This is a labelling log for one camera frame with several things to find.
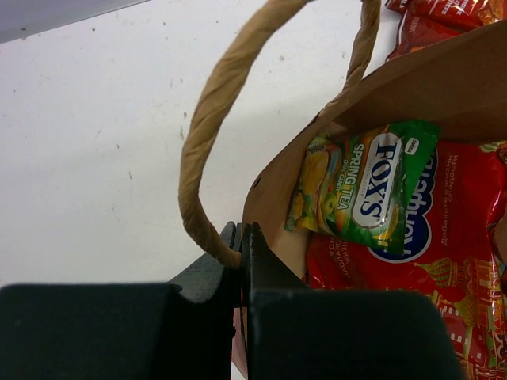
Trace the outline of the red patterned cookie bag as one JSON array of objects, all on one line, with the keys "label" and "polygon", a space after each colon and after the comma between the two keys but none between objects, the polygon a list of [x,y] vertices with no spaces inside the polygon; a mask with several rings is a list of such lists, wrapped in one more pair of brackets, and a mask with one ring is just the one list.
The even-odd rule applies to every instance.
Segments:
[{"label": "red patterned cookie bag", "polygon": [[406,209],[404,253],[316,235],[316,289],[416,291],[446,324],[468,379],[506,376],[506,266],[495,227],[506,205],[506,145],[439,142]]}]

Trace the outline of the green Fox's candy bag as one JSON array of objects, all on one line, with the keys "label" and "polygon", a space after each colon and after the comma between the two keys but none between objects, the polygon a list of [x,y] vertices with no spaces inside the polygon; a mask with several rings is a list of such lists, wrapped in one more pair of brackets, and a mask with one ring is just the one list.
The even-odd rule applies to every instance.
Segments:
[{"label": "green Fox's candy bag", "polygon": [[422,120],[389,123],[307,146],[286,230],[307,229],[393,256],[403,253],[406,210],[440,136]]}]

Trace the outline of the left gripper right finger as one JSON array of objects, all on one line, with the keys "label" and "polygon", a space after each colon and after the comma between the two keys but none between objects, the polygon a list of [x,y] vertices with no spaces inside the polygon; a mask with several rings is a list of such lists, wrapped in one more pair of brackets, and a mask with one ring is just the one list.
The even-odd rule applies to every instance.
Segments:
[{"label": "left gripper right finger", "polygon": [[309,288],[243,229],[251,379],[461,379],[444,322],[424,295]]}]

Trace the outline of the red Doritos chip bag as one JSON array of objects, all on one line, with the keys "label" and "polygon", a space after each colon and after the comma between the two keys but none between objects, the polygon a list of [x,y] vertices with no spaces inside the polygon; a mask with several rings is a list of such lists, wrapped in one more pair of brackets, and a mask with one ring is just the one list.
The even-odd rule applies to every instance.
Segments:
[{"label": "red Doritos chip bag", "polygon": [[386,8],[402,15],[388,61],[506,19],[505,0],[388,1]]}]

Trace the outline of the red brown paper bag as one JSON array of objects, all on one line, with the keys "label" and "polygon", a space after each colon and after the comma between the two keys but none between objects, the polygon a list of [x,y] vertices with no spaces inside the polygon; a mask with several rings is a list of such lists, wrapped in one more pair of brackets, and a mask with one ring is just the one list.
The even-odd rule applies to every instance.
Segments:
[{"label": "red brown paper bag", "polygon": [[[251,378],[242,243],[235,248],[221,241],[200,202],[200,183],[219,128],[255,59],[272,34],[304,6],[303,1],[268,1],[244,25],[200,95],[181,155],[178,201],[184,227],[203,250],[240,273],[231,356],[245,379]],[[340,238],[285,228],[307,146],[316,135],[346,138],[396,122],[422,120],[439,127],[436,146],[439,142],[506,145],[506,19],[402,55],[368,73],[380,7],[378,1],[363,2],[342,91],[261,171],[242,213],[242,236],[246,225],[257,223],[272,252],[315,290],[377,291],[311,287],[305,278],[311,239],[316,235]],[[506,266],[506,205],[494,237]]]}]

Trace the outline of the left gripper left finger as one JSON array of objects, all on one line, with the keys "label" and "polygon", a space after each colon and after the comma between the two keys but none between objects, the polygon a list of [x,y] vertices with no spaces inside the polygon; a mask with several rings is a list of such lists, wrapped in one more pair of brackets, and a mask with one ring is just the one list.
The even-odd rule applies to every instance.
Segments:
[{"label": "left gripper left finger", "polygon": [[1,289],[4,379],[228,379],[240,273],[208,254],[161,283]]}]

